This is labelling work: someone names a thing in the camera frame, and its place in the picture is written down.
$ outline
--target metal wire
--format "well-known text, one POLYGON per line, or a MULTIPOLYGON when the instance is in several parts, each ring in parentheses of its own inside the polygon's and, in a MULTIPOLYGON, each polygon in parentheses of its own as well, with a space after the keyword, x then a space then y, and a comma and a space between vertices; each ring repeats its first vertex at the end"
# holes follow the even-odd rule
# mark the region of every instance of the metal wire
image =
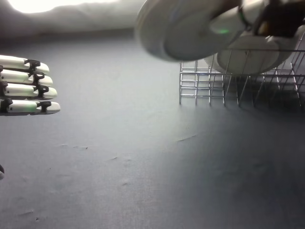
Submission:
POLYGON ((260 102, 267 102, 269 106, 274 104, 292 104, 297 101, 298 107, 304 108, 305 100, 305 50, 301 50, 303 36, 295 50, 283 50, 280 52, 291 52, 281 65, 263 74, 245 74, 249 55, 254 52, 264 52, 260 69, 267 61, 269 52, 275 50, 230 50, 228 63, 223 73, 213 69, 215 60, 213 57, 211 66, 204 60, 185 62, 180 65, 179 103, 183 97, 208 98, 209 104, 213 99, 221 99, 226 106, 228 100, 237 99, 238 106, 242 101, 251 98, 253 106, 260 102), (232 62, 232 52, 246 52, 241 74, 228 72, 232 62))

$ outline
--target metal wire basket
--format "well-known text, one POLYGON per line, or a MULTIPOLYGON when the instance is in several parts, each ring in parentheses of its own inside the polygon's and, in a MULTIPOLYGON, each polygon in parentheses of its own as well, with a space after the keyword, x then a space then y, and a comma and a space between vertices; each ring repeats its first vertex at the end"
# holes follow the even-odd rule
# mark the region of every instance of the metal wire basket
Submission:
MULTIPOLYGON (((258 104, 268 104, 270 107, 280 104, 285 107, 295 105, 303 109, 305 105, 303 36, 295 50, 281 51, 292 52, 290 58, 263 74, 220 73, 207 65, 204 60, 182 62, 180 64, 180 104, 183 97, 191 97, 195 99, 196 104, 199 98, 208 98, 209 104, 214 99, 221 99, 226 106, 227 101, 235 99, 239 106, 243 101, 250 101, 254 107, 258 104)), ((274 50, 239 51, 274 52, 274 50)))

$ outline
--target scratch on surface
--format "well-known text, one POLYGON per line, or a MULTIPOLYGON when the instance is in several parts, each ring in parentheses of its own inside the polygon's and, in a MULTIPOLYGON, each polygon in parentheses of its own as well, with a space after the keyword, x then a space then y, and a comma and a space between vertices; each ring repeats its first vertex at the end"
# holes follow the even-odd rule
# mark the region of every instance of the scratch on surface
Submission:
POLYGON ((181 140, 178 140, 177 142, 183 142, 183 141, 185 141, 185 140, 190 140, 191 138, 193 138, 193 137, 196 137, 197 135, 193 135, 193 136, 190 136, 190 137, 186 137, 186 138, 183 138, 183 139, 181 139, 181 140))
POLYGON ((29 210, 29 211, 23 212, 23 213, 19 214, 18 216, 27 216, 32 213, 34 213, 34 210, 29 210))

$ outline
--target dish rack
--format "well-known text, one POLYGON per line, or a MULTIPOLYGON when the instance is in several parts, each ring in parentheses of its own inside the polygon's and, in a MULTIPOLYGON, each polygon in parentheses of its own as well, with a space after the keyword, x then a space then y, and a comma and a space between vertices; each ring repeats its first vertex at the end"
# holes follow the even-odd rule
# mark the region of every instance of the dish rack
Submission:
MULTIPOLYGON (((304 109, 305 105, 305 50, 302 39, 291 56, 278 67, 263 74, 220 73, 204 60, 180 64, 179 103, 182 98, 207 98, 209 104, 220 99, 224 106, 236 100, 238 106, 250 102, 254 107, 267 104, 304 109)), ((274 52, 274 50, 238 50, 238 52, 274 52)))

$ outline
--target robotic arm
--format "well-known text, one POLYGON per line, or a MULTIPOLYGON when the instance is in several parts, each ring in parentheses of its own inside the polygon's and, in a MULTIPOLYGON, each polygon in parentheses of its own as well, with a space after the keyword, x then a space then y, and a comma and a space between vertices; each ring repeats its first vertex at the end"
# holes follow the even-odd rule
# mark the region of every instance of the robotic arm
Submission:
MULTIPOLYGON (((0 55, 0 115, 49 115, 61 110, 46 64, 0 55)), ((4 168, 0 165, 0 180, 4 168)))

